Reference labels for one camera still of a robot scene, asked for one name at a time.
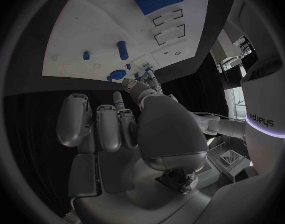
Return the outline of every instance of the cable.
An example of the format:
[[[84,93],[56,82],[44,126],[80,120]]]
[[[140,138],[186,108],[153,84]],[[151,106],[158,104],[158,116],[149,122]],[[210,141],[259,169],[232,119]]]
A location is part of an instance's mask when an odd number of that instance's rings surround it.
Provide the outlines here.
[[[216,113],[209,113],[209,112],[192,112],[194,114],[198,114],[198,113],[207,113],[207,114],[213,114],[213,115],[216,115],[216,116],[220,116],[220,117],[223,117],[223,118],[228,118],[228,119],[233,119],[233,120],[237,120],[237,121],[242,121],[242,122],[245,122],[245,120],[243,119],[238,119],[238,118],[230,118],[230,117],[227,117],[227,116],[223,116],[223,115],[220,115],[220,114],[216,114]]]

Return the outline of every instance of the metal grate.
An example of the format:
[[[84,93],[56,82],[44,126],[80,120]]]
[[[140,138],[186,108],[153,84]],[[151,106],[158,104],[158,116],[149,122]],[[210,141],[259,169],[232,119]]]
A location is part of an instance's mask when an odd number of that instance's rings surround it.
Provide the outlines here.
[[[224,154],[220,155],[220,157],[225,160],[228,164],[232,164],[233,162],[235,162],[240,155],[236,152],[234,152],[233,150],[229,150],[227,152],[225,152]]]

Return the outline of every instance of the purple light strip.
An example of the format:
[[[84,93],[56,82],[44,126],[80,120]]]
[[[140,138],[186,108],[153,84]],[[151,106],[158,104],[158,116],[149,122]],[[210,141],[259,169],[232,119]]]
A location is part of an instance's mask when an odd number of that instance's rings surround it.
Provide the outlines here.
[[[276,134],[276,133],[270,133],[262,128],[259,128],[258,126],[256,126],[255,124],[253,124],[252,122],[250,122],[250,120],[248,119],[248,117],[246,116],[245,117],[245,120],[246,122],[253,128],[255,128],[256,130],[262,132],[262,133],[265,133],[269,136],[272,136],[272,137],[276,137],[276,138],[285,138],[285,134]]]

